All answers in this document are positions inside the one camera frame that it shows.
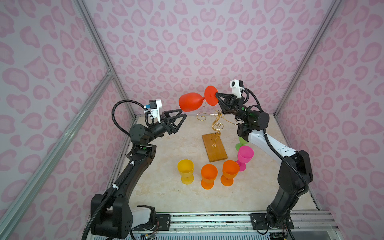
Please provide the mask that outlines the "red wine glass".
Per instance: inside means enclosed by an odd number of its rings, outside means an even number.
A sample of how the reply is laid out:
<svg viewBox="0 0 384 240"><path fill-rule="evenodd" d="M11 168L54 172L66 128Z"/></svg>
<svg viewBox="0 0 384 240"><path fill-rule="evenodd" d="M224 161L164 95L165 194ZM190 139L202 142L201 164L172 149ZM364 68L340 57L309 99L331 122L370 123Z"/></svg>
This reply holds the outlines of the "red wine glass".
<svg viewBox="0 0 384 240"><path fill-rule="evenodd" d="M215 87L208 86L203 96L198 93L184 94L179 98L179 106L184 112L192 112L199 109L203 102L210 106L216 106L219 102L216 93L218 93L218 90Z"/></svg>

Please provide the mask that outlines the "green wine glass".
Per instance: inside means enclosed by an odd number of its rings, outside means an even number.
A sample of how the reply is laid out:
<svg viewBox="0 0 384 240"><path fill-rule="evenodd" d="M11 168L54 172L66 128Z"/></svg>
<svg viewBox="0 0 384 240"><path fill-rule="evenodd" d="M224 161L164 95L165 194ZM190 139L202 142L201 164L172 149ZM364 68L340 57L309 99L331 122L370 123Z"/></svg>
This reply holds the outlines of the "green wine glass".
<svg viewBox="0 0 384 240"><path fill-rule="evenodd" d="M245 139L239 137L239 142L236 144L235 148L237 151L239 151L241 147L246 146L247 144L248 142Z"/></svg>

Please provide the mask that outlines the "yellow wine glass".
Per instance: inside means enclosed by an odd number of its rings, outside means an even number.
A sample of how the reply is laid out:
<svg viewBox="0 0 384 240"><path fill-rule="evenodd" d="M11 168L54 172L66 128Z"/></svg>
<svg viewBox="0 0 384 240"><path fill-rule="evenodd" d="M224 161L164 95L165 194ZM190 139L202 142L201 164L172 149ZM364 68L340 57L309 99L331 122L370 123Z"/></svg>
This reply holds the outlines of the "yellow wine glass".
<svg viewBox="0 0 384 240"><path fill-rule="evenodd" d="M181 175L181 181L185 185L190 185L194 181L194 163L191 160L181 160L177 165Z"/></svg>

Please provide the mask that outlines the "pink wine glass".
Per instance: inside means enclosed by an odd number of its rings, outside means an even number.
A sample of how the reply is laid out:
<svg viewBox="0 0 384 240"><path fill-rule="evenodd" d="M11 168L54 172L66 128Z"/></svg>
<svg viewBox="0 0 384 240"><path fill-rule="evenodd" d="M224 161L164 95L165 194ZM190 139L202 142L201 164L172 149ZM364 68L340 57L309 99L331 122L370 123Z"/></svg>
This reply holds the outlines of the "pink wine glass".
<svg viewBox="0 0 384 240"><path fill-rule="evenodd" d="M242 146L238 150L237 157L238 157L238 160L236 161L236 163L239 166L239 171L243 172L247 168L247 163L249 163L254 157L254 151L249 146Z"/></svg>

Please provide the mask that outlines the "orange back wine glass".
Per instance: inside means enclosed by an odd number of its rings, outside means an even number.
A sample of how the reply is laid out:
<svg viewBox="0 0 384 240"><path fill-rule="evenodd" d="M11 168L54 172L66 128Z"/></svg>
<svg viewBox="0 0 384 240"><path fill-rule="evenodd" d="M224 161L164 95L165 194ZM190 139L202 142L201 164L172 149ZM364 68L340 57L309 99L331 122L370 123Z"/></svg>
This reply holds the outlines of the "orange back wine glass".
<svg viewBox="0 0 384 240"><path fill-rule="evenodd" d="M214 186L214 182L217 178L217 175L218 175L218 169L214 165L207 164L203 166L201 169L201 176L202 176L201 186L205 190L212 189Z"/></svg>

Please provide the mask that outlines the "orange wine glass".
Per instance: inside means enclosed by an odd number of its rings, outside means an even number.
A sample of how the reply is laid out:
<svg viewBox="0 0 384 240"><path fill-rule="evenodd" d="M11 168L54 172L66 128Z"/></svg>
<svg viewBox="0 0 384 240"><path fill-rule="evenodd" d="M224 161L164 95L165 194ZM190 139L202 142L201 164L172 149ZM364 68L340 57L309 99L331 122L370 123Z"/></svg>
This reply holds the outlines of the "orange wine glass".
<svg viewBox="0 0 384 240"><path fill-rule="evenodd" d="M230 187L234 183L234 178L239 173L240 167L235 161L225 161L222 170L221 183L226 187Z"/></svg>
<svg viewBox="0 0 384 240"><path fill-rule="evenodd" d="M212 189L214 186L214 182L217 178L217 175L218 175L218 169L214 165L207 164L203 166L201 169L201 176L202 176L201 186L205 190Z"/></svg>

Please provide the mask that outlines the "orange front wine glass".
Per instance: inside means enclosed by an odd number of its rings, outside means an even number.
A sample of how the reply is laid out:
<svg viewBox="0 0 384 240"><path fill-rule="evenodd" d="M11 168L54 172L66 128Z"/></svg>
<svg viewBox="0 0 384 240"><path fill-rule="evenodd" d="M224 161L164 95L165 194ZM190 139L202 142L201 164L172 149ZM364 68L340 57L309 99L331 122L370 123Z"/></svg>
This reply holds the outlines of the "orange front wine glass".
<svg viewBox="0 0 384 240"><path fill-rule="evenodd" d="M226 187L230 187L234 183L234 178L239 173L240 167L235 161L225 161L222 170L221 183Z"/></svg>

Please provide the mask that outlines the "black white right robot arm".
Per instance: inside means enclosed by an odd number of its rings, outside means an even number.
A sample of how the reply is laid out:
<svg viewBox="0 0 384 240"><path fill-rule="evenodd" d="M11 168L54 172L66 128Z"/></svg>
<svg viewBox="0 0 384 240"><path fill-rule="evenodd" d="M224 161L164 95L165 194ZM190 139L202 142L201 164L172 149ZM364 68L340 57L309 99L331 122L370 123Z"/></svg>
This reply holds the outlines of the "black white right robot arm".
<svg viewBox="0 0 384 240"><path fill-rule="evenodd" d="M291 149L267 133L270 116L259 104L246 107L245 97L216 93L223 114L232 114L238 125L238 136L262 149L280 164L279 189L272 203L267 207L265 225L279 229L289 225L290 213L299 198L309 191L313 171L309 154Z"/></svg>

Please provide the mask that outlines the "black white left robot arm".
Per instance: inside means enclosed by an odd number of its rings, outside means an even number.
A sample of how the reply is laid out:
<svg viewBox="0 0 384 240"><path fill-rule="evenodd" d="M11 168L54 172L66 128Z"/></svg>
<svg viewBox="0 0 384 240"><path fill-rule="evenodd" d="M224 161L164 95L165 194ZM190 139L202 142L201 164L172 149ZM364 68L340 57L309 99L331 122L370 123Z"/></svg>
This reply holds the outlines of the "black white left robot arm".
<svg viewBox="0 0 384 240"><path fill-rule="evenodd" d="M165 111L160 122L150 127L141 124L132 125L132 150L127 155L129 164L104 194L96 194L91 200L91 217L82 239L89 233L110 239L124 239L136 227L152 230L156 227L156 210L154 207L140 205L130 208L131 194L144 171L153 162L157 147L151 142L164 134L175 134L180 129L187 115L181 109Z"/></svg>

